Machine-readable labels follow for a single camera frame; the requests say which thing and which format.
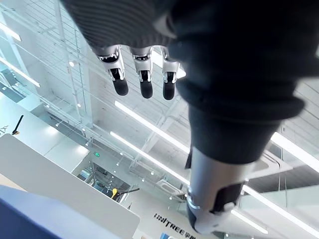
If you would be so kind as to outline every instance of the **fluorescent light strip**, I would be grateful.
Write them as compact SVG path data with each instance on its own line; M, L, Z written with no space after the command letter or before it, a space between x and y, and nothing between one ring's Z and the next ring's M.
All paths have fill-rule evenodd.
M253 228L257 229L261 233L268 234L268 231L266 229L264 229L263 227L259 226L256 223L254 223L252 220L250 220L247 217L245 217L244 215L240 214L238 211L231 210L231 214L233 214L234 216L238 217L240 220L244 221L248 225L251 225Z
M156 51L152 51L151 60L153 63L155 63L159 67L163 68L163 58ZM182 78L184 76L186 76L186 72L184 70L182 70L181 68L179 68L177 70L176 77L179 79L179 78Z
M273 134L271 141L319 173L319 160L304 151L302 148L295 145L277 132Z
M159 128L157 128L155 125L153 125L150 122L148 122L143 117L139 116L137 113L135 113L132 110L130 110L129 108L125 107L124 105L122 105L118 101L115 101L114 104L120 110L122 110L123 112L127 113L129 116L133 117L134 119L136 119L138 122L142 123L147 128L153 130L155 133L157 133L162 138L166 139L168 142L174 144L176 147L180 148L185 153L187 153L187 154L189 153L189 148L188 147L186 147L185 145L183 145L182 143L180 143L179 141L177 141L173 137L169 136L167 133L165 133L164 131L160 130Z
M161 162L157 161L156 159L154 159L153 157L149 156L147 153L143 152L142 150L140 150L139 148L137 148L136 146L132 145L131 143L127 142L125 139L123 139L122 137L118 136L117 134L110 132L110 135L113 136L114 138L118 139L119 141L121 141L122 143L126 144L128 147L130 147L131 149L133 149L134 151L136 151L137 153L139 153L141 156L143 156L144 158L148 159L149 161L151 161L152 163L156 164L158 167L162 168L163 170L165 170L167 173L171 174L172 176L174 176L175 178L179 179L180 181L182 181L183 183L189 185L189 181L180 176L179 174L177 174L176 172L174 172L173 170L171 170L170 168L168 168L167 166L165 166L164 164L162 164Z
M21 41L19 34L12 31L10 28L8 28L6 25L3 25L1 22L0 22L0 29L3 30L8 35L12 36L14 39Z
M4 63L5 65L7 65L9 68L13 69L15 72L17 72L19 75L25 77L28 81L30 81L32 84L40 87L40 84L35 81L34 79L32 79L31 77L27 76L26 74L24 74L22 71L20 71L18 68L16 68L14 65L10 64L9 62L7 62L6 60L4 60L2 57L0 57L0 61L2 63Z
M161 169L165 170L167 173L171 174L172 176L174 176L175 178L177 178L178 180L180 180L181 182L183 182L183 183L185 183L185 184L187 184L189 186L189 181L186 178L184 178L181 175L179 175L178 173L174 172L173 170L171 170L170 168L168 168L164 164L160 163L159 161L157 161L156 159L154 159L153 157L151 157L147 153L143 152L142 150L140 150L136 146L134 146L131 143L127 142L125 139L123 139L122 137L118 136L114 132L111 131L110 135L113 136L114 138L116 138L117 140L119 140L120 142L124 143L126 146L130 147L131 149L133 149L135 152L139 153L144 158L146 158L149 161L151 161L152 163L156 164L158 167L160 167ZM235 216L237 216L238 218L240 218L241 220L243 220L244 222L248 223L249 225L251 225L255 229L259 230L260 232L262 232L264 234L268 234L267 230L265 230L264 228L262 228L258 224L254 223L253 221L251 221L250 219L248 219L244 215L240 214L239 212L232 210L231 213L234 214Z
M253 196L254 198L256 198L258 201L260 201L263 204L265 204L267 207L269 207L272 210L274 210L275 212L279 213L284 218L286 218L289 221L291 221L292 223L296 224L298 227L302 228L303 230L305 230L306 232L310 233L314 237L319 238L319 232L318 231L316 231L315 229L313 229L312 227L310 227L309 225L307 225L306 223L304 223L300 219L296 218L292 214L288 213L286 210L284 210L281 207L277 206L273 202L269 201L265 197L261 196L258 192L256 192L252 188L248 187L247 185L244 185L243 186L243 190L246 193L248 193L251 196Z

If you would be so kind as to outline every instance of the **white display stand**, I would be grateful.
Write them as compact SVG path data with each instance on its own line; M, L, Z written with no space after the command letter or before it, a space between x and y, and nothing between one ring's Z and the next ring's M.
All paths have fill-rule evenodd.
M137 215L10 134L0 137L0 165L0 174L24 190L57 199L120 238L131 239L139 225Z

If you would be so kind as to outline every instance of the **wall sign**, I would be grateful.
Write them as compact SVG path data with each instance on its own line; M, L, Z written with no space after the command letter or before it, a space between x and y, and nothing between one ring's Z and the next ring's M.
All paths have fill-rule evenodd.
M185 236L185 238L196 239L196 237L192 236L190 233L186 232L174 223L170 222L167 218L164 218L157 213L155 213L154 218L157 219L159 222L165 224L166 228L171 228L173 231L179 233L182 236Z

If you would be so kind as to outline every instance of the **blue surface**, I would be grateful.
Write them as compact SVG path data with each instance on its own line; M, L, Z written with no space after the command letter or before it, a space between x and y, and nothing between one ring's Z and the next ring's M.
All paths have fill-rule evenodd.
M160 239L168 239L168 238L169 238L169 235L167 235L165 233L162 233L160 236Z
M0 186L0 239L88 238L119 239L57 200Z

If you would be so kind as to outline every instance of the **robotic finger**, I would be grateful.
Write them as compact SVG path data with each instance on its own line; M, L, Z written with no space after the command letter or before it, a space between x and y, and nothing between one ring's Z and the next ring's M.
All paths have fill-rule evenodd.
M179 62L169 57L166 47L162 47L161 51L163 56L163 96L166 100L171 100L175 95L175 83L177 80Z
M136 73L140 80L141 94L149 99L153 95L152 72L153 63L151 61L152 47L130 48L133 55Z
M120 96L125 96L129 92L129 87L125 79L120 46L109 46L104 52L105 54L98 56L98 58L103 62L105 70L110 74L116 93Z

